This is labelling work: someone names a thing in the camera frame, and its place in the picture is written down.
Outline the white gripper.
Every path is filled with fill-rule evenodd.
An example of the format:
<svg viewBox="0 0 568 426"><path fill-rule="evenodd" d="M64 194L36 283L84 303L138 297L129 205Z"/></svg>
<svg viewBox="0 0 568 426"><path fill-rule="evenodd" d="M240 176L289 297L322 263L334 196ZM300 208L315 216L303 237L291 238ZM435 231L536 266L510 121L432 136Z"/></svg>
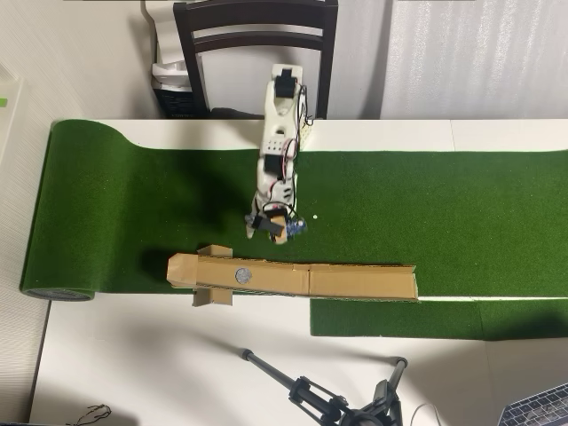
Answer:
<svg viewBox="0 0 568 426"><path fill-rule="evenodd" d="M297 176L287 180L278 180L276 177L261 176L256 179L256 192L251 203L251 212L245 216L246 236L250 240L256 230L257 216L265 217L274 209L286 210L286 215L294 217L296 213L296 183ZM272 241L281 245L288 241L288 235L272 234Z"/></svg>

